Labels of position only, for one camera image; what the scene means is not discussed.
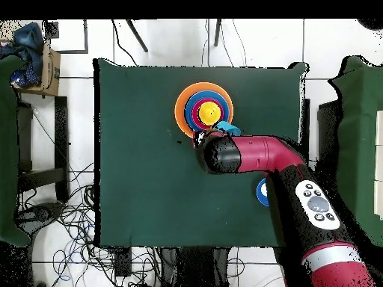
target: green table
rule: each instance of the green table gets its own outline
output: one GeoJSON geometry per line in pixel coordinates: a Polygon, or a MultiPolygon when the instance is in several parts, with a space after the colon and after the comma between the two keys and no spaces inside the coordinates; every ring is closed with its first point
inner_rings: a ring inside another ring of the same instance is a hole
{"type": "Polygon", "coordinates": [[[17,56],[0,59],[0,241],[25,247],[29,237],[16,227],[19,146],[17,138],[17,98],[10,77],[24,63],[17,56]]]}
{"type": "Polygon", "coordinates": [[[374,214],[376,114],[383,110],[383,67],[349,56],[338,77],[329,82],[339,99],[329,109],[319,108],[321,159],[335,160],[340,196],[371,242],[383,247],[383,221],[374,214]]]}
{"type": "Polygon", "coordinates": [[[98,67],[102,246],[278,245],[269,208],[255,194],[263,174],[204,172],[174,105],[184,88],[209,81],[230,95],[233,124],[244,135],[296,141],[306,64],[118,67],[99,59],[98,67]]]}

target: blue ring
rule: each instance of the blue ring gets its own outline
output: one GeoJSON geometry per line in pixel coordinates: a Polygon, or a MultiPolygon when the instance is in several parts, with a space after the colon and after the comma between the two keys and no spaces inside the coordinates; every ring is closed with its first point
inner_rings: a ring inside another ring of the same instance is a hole
{"type": "Polygon", "coordinates": [[[204,98],[212,98],[212,99],[217,100],[217,102],[221,104],[222,109],[224,109],[224,116],[223,116],[222,120],[223,121],[229,120],[229,114],[230,114],[229,113],[230,112],[229,105],[227,104],[227,101],[225,100],[225,98],[223,96],[221,96],[219,93],[216,93],[215,91],[211,91],[211,90],[198,91],[197,93],[195,93],[193,96],[190,97],[190,99],[186,103],[186,107],[185,107],[186,122],[188,123],[188,126],[190,127],[190,129],[192,129],[194,131],[203,131],[203,129],[201,129],[199,126],[196,126],[194,124],[191,115],[192,115],[192,110],[193,110],[194,105],[199,100],[204,99],[204,98]]]}
{"type": "Polygon", "coordinates": [[[213,126],[213,128],[219,131],[227,132],[229,135],[234,137],[238,137],[241,135],[240,129],[238,129],[236,126],[233,126],[232,124],[229,124],[226,121],[219,121],[213,126]]]}
{"type": "Polygon", "coordinates": [[[269,207],[269,200],[267,199],[267,196],[264,196],[262,194],[262,191],[260,190],[262,188],[262,185],[266,183],[266,179],[262,179],[260,183],[257,186],[257,198],[264,206],[269,207]]]}

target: control panel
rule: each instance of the control panel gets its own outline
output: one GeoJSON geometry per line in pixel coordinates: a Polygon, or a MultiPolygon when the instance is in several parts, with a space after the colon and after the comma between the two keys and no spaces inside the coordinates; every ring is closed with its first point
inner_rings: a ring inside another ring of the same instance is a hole
{"type": "Polygon", "coordinates": [[[316,183],[304,180],[296,186],[295,193],[314,226],[326,230],[335,230],[340,227],[339,218],[316,183]]]}

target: tile floor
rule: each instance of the tile floor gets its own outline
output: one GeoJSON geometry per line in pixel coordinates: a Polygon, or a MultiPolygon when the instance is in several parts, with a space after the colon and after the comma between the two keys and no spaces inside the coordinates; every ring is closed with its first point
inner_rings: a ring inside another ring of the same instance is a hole
{"type": "MultiPolygon", "coordinates": [[[[52,41],[52,48],[58,51],[85,49],[84,26],[81,20],[58,20],[61,38],[52,41]]],[[[210,20],[209,65],[230,66],[224,50],[222,33],[218,47],[214,47],[215,19],[210,20]]],[[[363,28],[355,19],[235,19],[235,26],[242,38],[246,56],[236,33],[232,19],[222,22],[224,42],[235,67],[288,67],[293,62],[309,64],[306,98],[311,99],[310,110],[310,159],[317,157],[316,110],[319,104],[337,98],[335,90],[327,82],[338,74],[342,59],[347,55],[363,55],[373,64],[383,62],[383,35],[380,31],[363,28]]],[[[137,64],[148,66],[196,66],[207,67],[207,47],[201,60],[203,45],[207,39],[205,19],[158,19],[134,22],[149,52],[144,53],[132,35],[125,20],[116,20],[120,44],[129,51],[137,64]]],[[[110,20],[88,20],[88,53],[63,54],[61,56],[61,79],[59,95],[68,97],[70,164],[72,177],[94,161],[94,91],[92,58],[107,58],[119,65],[133,65],[130,57],[117,46],[117,38],[110,20]]],[[[54,136],[53,97],[23,94],[22,99],[33,105],[35,114],[47,132],[54,136]]],[[[33,121],[32,160],[35,170],[54,166],[54,147],[38,122],[33,121]]],[[[79,177],[81,185],[94,180],[93,166],[79,177]]],[[[78,185],[71,182],[71,190],[78,185]]],[[[55,189],[48,185],[38,189],[38,195],[31,203],[55,200],[55,189]]],[[[72,203],[80,203],[79,195],[72,203]]],[[[33,269],[36,281],[45,281],[48,286],[57,279],[62,254],[67,250],[71,238],[59,223],[42,229],[34,244],[33,269]]],[[[145,253],[135,247],[136,256],[145,253]]],[[[230,258],[237,249],[230,251],[230,258]]],[[[142,270],[144,257],[135,259],[133,268],[142,270]]],[[[276,264],[274,253],[269,248],[241,247],[239,258],[245,263],[237,265],[230,261],[228,275],[236,270],[243,273],[229,278],[230,287],[284,287],[282,273],[276,264]]],[[[105,274],[96,268],[87,268],[86,262],[73,257],[67,266],[63,279],[55,287],[113,287],[105,274]]],[[[106,272],[112,277],[112,271],[106,272]]],[[[153,272],[148,274],[147,283],[153,283],[153,272]]]]}

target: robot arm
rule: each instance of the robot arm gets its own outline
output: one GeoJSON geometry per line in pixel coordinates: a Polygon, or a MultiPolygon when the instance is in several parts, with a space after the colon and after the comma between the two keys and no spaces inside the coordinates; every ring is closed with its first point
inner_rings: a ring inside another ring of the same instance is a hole
{"type": "Polygon", "coordinates": [[[269,175],[287,247],[298,248],[313,287],[375,287],[341,219],[291,146],[274,137],[231,137],[214,130],[197,135],[194,145],[209,173],[269,175]]]}

